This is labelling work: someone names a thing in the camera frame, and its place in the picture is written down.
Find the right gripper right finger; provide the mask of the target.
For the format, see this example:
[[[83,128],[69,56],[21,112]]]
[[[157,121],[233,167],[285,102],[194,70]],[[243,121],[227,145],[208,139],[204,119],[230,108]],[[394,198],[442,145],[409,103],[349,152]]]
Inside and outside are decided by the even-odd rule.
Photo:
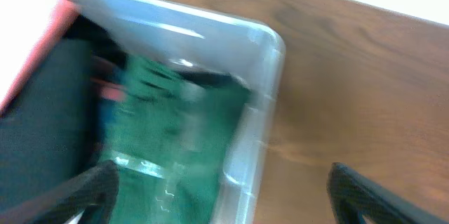
[[[447,224],[343,163],[332,164],[327,191],[339,224],[363,224],[366,219],[374,223]]]

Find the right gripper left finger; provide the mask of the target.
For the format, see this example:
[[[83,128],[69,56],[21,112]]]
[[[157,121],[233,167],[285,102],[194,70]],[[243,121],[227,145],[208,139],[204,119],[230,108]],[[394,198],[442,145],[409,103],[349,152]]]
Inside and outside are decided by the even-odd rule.
[[[119,191],[119,171],[112,160],[99,163],[56,188],[8,209],[2,223],[66,223],[82,213],[80,223],[108,224]]]

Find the black cloth with tape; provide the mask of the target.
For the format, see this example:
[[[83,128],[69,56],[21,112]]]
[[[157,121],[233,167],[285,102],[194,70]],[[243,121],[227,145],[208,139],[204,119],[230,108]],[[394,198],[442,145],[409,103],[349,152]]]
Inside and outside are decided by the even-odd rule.
[[[1,115],[1,210],[94,166],[102,141],[100,89],[117,84],[126,54],[79,16]]]

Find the dark green taped cloth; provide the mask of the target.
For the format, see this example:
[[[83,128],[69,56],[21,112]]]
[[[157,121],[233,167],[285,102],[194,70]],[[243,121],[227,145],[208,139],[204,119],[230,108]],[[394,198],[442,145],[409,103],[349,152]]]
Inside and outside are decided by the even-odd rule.
[[[251,92],[228,74],[129,58],[109,106],[102,159],[119,169],[112,223],[208,223]]]

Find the pink shirt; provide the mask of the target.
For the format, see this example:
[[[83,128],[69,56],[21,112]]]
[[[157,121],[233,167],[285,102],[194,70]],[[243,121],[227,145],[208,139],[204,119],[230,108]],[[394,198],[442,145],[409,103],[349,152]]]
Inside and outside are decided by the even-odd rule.
[[[1,0],[1,111],[77,15],[69,0]]]

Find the clear plastic storage container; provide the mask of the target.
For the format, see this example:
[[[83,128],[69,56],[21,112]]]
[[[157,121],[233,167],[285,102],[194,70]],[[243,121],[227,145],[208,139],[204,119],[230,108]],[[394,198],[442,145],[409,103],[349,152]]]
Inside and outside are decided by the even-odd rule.
[[[252,91],[227,153],[213,223],[251,223],[285,45],[268,26],[164,0],[71,0],[133,55],[177,71],[230,74]]]

